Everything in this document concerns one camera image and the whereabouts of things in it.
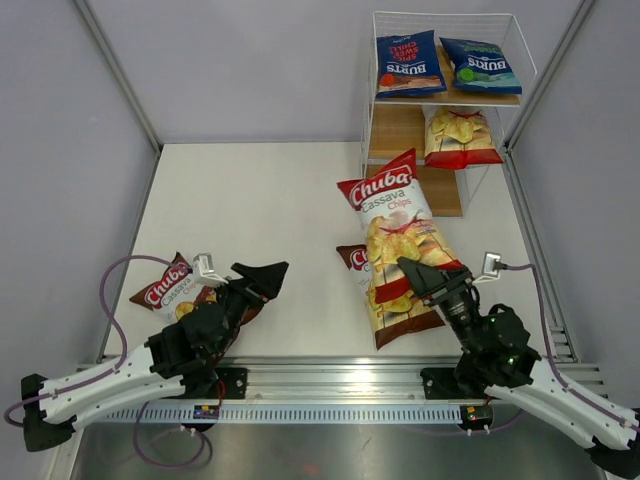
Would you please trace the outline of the red Chuba bag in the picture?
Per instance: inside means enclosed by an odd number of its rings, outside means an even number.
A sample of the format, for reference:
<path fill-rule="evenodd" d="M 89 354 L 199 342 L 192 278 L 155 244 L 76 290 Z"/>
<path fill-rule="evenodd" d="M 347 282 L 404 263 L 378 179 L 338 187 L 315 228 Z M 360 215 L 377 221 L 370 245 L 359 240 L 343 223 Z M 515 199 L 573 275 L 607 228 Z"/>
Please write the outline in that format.
<path fill-rule="evenodd" d="M 337 183 L 358 215 L 371 264 L 375 301 L 395 300 L 410 290 L 398 259 L 405 257 L 440 270 L 463 267 L 434 220 L 410 149 L 373 176 Z"/>
<path fill-rule="evenodd" d="M 464 170 L 502 163 L 485 108 L 424 105 L 422 113 L 427 166 Z"/>

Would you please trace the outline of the blue Burts sea salt bag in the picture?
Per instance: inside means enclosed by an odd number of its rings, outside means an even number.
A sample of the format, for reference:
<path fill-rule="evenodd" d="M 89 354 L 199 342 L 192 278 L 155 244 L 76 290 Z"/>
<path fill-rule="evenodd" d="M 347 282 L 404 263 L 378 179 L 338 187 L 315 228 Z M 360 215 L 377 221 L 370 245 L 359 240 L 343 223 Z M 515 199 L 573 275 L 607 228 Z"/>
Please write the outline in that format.
<path fill-rule="evenodd" d="M 453 86 L 469 92 L 521 95 L 522 85 L 502 49 L 492 43 L 440 38 L 453 66 Z"/>

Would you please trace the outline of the blue Burts spicy chilli bag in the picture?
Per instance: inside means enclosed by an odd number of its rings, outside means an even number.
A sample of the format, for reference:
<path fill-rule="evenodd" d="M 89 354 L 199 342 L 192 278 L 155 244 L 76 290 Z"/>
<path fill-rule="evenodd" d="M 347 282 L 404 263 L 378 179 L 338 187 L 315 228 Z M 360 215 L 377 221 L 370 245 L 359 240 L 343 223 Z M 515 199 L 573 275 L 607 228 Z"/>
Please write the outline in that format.
<path fill-rule="evenodd" d="M 435 32 L 378 37 L 377 98 L 424 97 L 447 90 Z"/>

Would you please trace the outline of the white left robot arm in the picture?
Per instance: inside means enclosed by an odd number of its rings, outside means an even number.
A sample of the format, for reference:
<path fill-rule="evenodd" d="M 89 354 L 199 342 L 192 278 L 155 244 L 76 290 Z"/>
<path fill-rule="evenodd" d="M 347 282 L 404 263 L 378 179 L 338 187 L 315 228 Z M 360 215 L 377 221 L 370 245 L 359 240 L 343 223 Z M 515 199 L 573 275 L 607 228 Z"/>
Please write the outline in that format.
<path fill-rule="evenodd" d="M 217 386 L 217 364 L 236 341 L 246 318 L 277 298 L 289 268 L 286 261 L 261 267 L 232 265 L 235 277 L 215 274 L 208 256 L 192 264 L 171 262 L 168 274 L 195 274 L 216 298 L 199 302 L 180 320 L 135 348 L 91 368 L 58 379 L 31 374 L 21 381 L 19 423 L 29 452 L 69 441 L 95 421 L 144 402 L 208 396 Z"/>

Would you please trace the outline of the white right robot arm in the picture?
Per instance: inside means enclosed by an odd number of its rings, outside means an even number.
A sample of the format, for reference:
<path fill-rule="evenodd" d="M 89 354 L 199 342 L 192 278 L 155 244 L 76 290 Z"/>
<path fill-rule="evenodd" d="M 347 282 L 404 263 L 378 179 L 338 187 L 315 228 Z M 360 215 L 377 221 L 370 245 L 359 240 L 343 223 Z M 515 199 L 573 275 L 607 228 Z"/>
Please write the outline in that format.
<path fill-rule="evenodd" d="M 564 376 L 551 353 L 530 346 L 530 334 L 513 308 L 496 304 L 481 314 L 468 268 L 441 270 L 405 257 L 398 265 L 416 296 L 440 309 L 461 345 L 453 374 L 460 393 L 508 401 L 556 427 L 606 472 L 638 478 L 638 410 Z"/>

